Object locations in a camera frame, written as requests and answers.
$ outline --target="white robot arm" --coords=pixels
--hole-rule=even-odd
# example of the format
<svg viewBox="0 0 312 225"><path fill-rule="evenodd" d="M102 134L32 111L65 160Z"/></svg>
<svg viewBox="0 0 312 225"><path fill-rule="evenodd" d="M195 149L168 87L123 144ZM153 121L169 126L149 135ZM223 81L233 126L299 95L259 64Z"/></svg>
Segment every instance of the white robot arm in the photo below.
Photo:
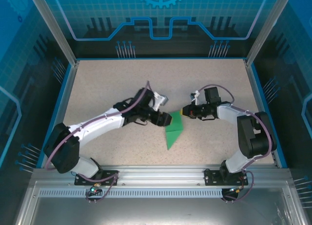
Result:
<svg viewBox="0 0 312 225"><path fill-rule="evenodd" d="M59 173L73 171L92 180L102 179L102 169L94 159L87 159L79 155L79 148L104 133L121 128L129 123L150 121L157 126L167 126L171 123L171 116L160 112L159 107L164 106L168 98L144 88L139 90L134 98L118 102L105 113L82 123L65 126L57 124L43 151L49 157L57 145L71 134L60 149L52 156L52 163Z"/></svg>
<svg viewBox="0 0 312 225"><path fill-rule="evenodd" d="M191 94L192 103L185 106L181 112L192 119L198 118L206 121L218 118L237 126L239 150L231 158L222 162L220 168L220 174L226 184L233 175L236 173L241 174L242 170L256 159L268 153L268 137L254 116L262 121L270 134L271 151L276 149L276 139L268 115L265 112L253 114L233 106L230 102L222 102L217 87L208 88L204 91L206 104L198 105L197 97L199 93L196 91Z"/></svg>

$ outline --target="beige work surface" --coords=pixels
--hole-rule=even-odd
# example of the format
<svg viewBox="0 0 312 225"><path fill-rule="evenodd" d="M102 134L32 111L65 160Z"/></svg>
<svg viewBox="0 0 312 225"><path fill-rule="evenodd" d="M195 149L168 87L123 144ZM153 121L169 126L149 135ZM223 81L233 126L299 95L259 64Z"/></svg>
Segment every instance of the beige work surface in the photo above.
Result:
<svg viewBox="0 0 312 225"><path fill-rule="evenodd" d="M164 112L190 104L190 93L206 84L225 86L235 105L257 111L241 59L141 59L81 61L69 99L64 123L76 124L104 113L117 102L133 97L146 81L169 101ZM231 97L219 89L223 101ZM220 164L238 150L237 127L224 121L182 118L184 131L167 150L165 128L129 124L112 130L80 153L105 165ZM272 156L257 163L273 163Z"/></svg>

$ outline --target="green triangular block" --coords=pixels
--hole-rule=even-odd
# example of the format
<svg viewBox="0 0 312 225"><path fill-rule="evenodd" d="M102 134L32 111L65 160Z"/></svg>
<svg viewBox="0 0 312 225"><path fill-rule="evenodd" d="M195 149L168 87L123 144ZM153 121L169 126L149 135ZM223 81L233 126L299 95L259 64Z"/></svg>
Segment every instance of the green triangular block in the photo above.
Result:
<svg viewBox="0 0 312 225"><path fill-rule="evenodd" d="M177 140L182 132L183 130L166 132L168 150L171 148L171 146L174 144L174 142Z"/></svg>
<svg viewBox="0 0 312 225"><path fill-rule="evenodd" d="M170 113L172 122L166 127L167 149L169 150L183 131L180 112Z"/></svg>

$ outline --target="enclosure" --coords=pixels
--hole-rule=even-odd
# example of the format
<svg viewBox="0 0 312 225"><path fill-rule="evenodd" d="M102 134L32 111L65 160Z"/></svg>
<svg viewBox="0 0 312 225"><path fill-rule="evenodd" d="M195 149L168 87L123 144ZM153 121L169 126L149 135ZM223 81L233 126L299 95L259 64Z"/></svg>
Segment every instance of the enclosure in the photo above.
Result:
<svg viewBox="0 0 312 225"><path fill-rule="evenodd" d="M4 224L309 224L311 1L0 0ZM42 169L56 124L98 116L147 80L168 97L163 112L219 84L234 105L268 114L277 148L248 168L255 185L245 200L225 203L231 186L205 185L205 169L238 150L237 127L220 119L182 117L170 149L165 129L150 123L80 148L119 171L96 205L75 175Z"/></svg>

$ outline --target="perforated metal strip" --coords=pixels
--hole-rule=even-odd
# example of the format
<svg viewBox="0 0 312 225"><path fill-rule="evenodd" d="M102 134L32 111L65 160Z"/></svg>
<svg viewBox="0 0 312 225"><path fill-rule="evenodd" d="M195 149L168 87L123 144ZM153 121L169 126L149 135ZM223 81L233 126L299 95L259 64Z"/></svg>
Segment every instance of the perforated metal strip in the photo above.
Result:
<svg viewBox="0 0 312 225"><path fill-rule="evenodd" d="M101 197L107 189L103 188ZM85 188L43 188L39 197L84 198L88 189ZM114 188L108 198L221 198L222 190L216 188Z"/></svg>

